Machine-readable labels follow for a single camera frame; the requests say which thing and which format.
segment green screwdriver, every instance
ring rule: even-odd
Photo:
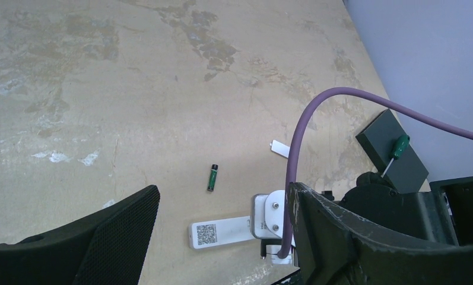
[[[386,166],[385,171],[383,171],[383,174],[381,174],[381,177],[385,177],[386,172],[388,171],[390,165],[392,165],[392,162],[394,160],[401,158],[402,153],[406,150],[406,148],[408,148],[410,140],[411,138],[409,137],[409,135],[401,135],[393,144],[392,153],[390,153],[390,157],[392,159],[390,159],[390,162]]]

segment concrete floor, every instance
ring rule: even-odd
[[[194,251],[187,227],[283,189],[269,143],[289,144],[333,86],[386,96],[341,0],[0,1],[0,243],[155,184],[140,284],[269,284],[293,268],[260,260],[258,241]],[[354,135],[382,109],[329,99],[298,179],[341,198],[373,168]]]

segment screwdriver handle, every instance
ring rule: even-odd
[[[406,150],[409,146],[409,142],[411,138],[409,135],[401,135],[397,141],[393,144],[392,153],[390,154],[390,158],[392,159],[399,159],[401,158],[402,153]]]

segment cable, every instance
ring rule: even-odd
[[[288,160],[287,160],[287,174],[285,176],[285,205],[287,205],[287,197],[288,193],[290,192],[289,184],[296,181],[297,175],[297,163],[299,161],[299,151],[301,149],[301,142],[303,141],[303,135],[306,130],[306,126],[310,121],[313,113],[315,112],[316,108],[327,98],[330,98],[335,95],[350,95],[359,97],[362,99],[366,99],[369,101],[373,101],[377,104],[382,106],[388,107],[392,110],[395,110],[403,115],[411,117],[415,120],[418,120],[422,123],[427,125],[433,126],[435,128],[441,129],[446,132],[450,132],[451,134],[459,135],[460,137],[468,138],[473,140],[473,132],[467,131],[464,129],[457,128],[452,125],[448,125],[446,123],[440,122],[438,120],[432,119],[425,115],[422,115],[418,112],[415,112],[409,108],[401,106],[397,103],[394,103],[390,100],[384,99],[379,97],[378,95],[355,89],[349,87],[335,87],[331,89],[327,89],[324,92],[318,94],[309,104],[306,106],[301,118],[297,122],[296,130],[294,131],[294,136],[292,137],[292,142],[290,143],[290,151],[288,153]],[[282,247],[278,252],[279,258],[286,258],[290,251],[290,246],[292,243],[292,224],[290,223],[290,216],[288,215],[288,207],[284,207],[284,227],[283,227],[283,237],[282,237]]]

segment green battery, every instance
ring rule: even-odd
[[[217,169],[219,166],[217,164],[212,164],[212,169],[210,170],[210,180],[208,181],[208,189],[210,192],[214,192],[215,180],[217,178]]]

